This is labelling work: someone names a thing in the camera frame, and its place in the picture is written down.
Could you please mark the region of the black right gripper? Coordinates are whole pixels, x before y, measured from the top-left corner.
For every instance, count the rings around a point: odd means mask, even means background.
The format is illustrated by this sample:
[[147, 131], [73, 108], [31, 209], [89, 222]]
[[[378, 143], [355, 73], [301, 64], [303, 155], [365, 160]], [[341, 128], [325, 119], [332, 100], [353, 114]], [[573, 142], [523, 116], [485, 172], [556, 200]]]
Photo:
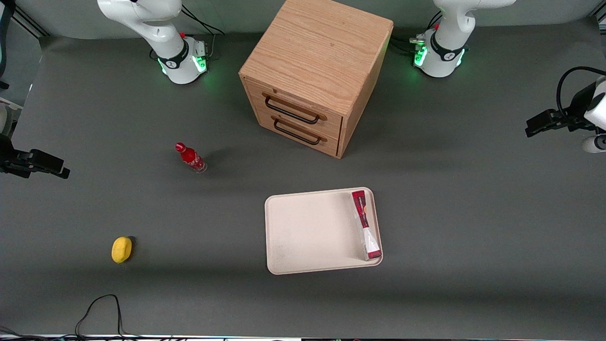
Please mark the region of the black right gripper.
[[22, 178], [29, 178], [32, 172], [48, 173], [61, 179], [68, 179], [70, 169], [63, 166], [63, 159], [41, 150], [32, 150], [32, 169], [28, 160], [21, 158], [8, 136], [0, 136], [0, 172]]

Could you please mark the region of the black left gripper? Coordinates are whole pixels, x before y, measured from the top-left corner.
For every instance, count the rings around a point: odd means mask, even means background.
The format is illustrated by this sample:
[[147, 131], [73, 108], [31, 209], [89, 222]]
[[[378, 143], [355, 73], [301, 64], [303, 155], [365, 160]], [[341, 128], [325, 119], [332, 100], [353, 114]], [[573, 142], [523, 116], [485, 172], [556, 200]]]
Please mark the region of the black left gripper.
[[526, 122], [526, 137], [533, 137], [547, 130], [587, 130], [588, 121], [584, 118], [585, 110], [568, 107], [563, 110], [548, 109], [539, 114], [539, 121]]

